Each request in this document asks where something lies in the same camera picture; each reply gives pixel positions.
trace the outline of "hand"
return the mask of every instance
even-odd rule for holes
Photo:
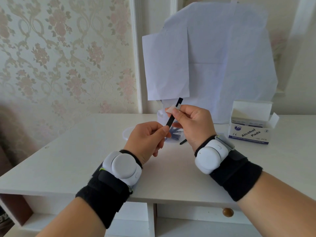
[[[124,150],[132,152],[145,164],[149,158],[158,155],[158,150],[163,147],[165,137],[170,138],[169,126],[162,126],[156,121],[141,123],[135,126]]]
[[[172,126],[183,128],[184,135],[194,152],[207,138],[216,135],[211,113],[206,109],[194,105],[181,105],[180,111],[175,108],[172,115],[178,121]]]

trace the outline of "fingernail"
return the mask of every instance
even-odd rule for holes
[[[168,133],[169,132],[169,126],[165,125],[162,129],[165,133]]]
[[[172,114],[173,114],[174,117],[176,117],[176,116],[179,114],[179,110],[176,109],[176,108],[174,108],[174,109],[172,110]]]

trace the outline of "cardboard box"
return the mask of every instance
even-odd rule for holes
[[[279,121],[275,113],[270,118],[272,102],[235,100],[229,122],[228,137],[269,144]]]

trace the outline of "wooden knob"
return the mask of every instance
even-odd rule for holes
[[[226,217],[232,217],[234,215],[234,211],[231,208],[224,208],[223,215]]]

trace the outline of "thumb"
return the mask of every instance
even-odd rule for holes
[[[156,130],[156,132],[152,134],[151,136],[157,143],[159,143],[161,139],[167,136],[168,133],[169,133],[169,126],[166,125]]]
[[[183,112],[179,111],[176,108],[172,110],[172,115],[182,126],[185,126],[186,123],[188,123],[188,121],[190,120]]]

